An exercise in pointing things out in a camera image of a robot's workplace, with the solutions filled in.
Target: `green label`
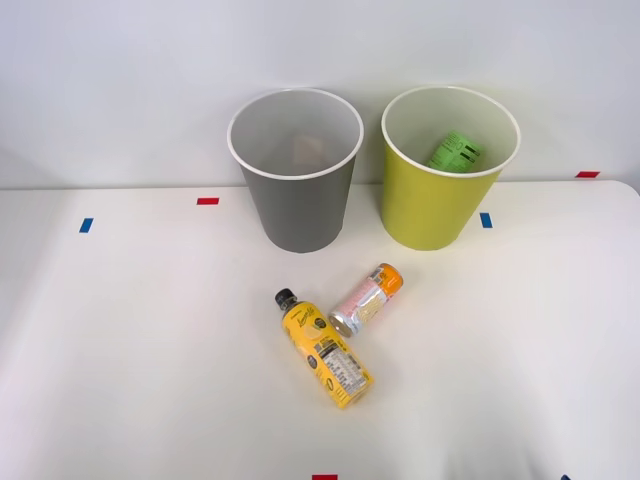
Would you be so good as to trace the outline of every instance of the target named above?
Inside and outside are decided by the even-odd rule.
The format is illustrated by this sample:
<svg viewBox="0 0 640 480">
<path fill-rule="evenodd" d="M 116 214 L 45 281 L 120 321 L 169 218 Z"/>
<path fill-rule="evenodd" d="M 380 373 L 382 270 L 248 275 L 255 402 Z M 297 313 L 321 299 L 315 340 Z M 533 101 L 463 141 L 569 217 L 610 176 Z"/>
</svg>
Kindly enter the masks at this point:
<svg viewBox="0 0 640 480">
<path fill-rule="evenodd" d="M 459 132 L 451 131 L 431 157 L 427 167 L 442 172 L 467 173 L 480 158 L 482 147 Z"/>
</svg>

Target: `table surface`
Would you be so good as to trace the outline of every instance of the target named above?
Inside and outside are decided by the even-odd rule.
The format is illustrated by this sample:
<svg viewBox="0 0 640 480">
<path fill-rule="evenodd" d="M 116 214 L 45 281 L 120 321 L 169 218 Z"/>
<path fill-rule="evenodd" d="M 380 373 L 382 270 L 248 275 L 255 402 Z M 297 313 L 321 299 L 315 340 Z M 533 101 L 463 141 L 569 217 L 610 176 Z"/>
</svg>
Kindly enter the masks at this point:
<svg viewBox="0 0 640 480">
<path fill-rule="evenodd" d="M 378 195 L 298 255 L 245 188 L 0 192 L 0 478 L 640 478 L 636 192 L 499 183 L 493 228 L 436 252 Z M 273 296 L 326 312 L 379 262 L 405 286 L 349 342 L 376 385 L 341 411 Z"/>
</svg>

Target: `white wall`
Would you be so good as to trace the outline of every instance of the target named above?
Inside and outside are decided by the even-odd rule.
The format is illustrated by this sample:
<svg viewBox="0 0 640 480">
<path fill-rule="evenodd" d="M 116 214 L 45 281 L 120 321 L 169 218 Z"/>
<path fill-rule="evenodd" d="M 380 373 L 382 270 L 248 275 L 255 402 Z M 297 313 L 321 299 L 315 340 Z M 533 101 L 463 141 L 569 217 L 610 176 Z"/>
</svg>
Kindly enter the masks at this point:
<svg viewBox="0 0 640 480">
<path fill-rule="evenodd" d="M 601 170 L 640 187 L 631 0 L 12 0 L 0 3 L 0 187 L 242 183 L 233 112 L 316 86 L 351 101 L 380 179 L 396 94 L 464 84 L 523 129 L 505 179 Z"/>
</svg>

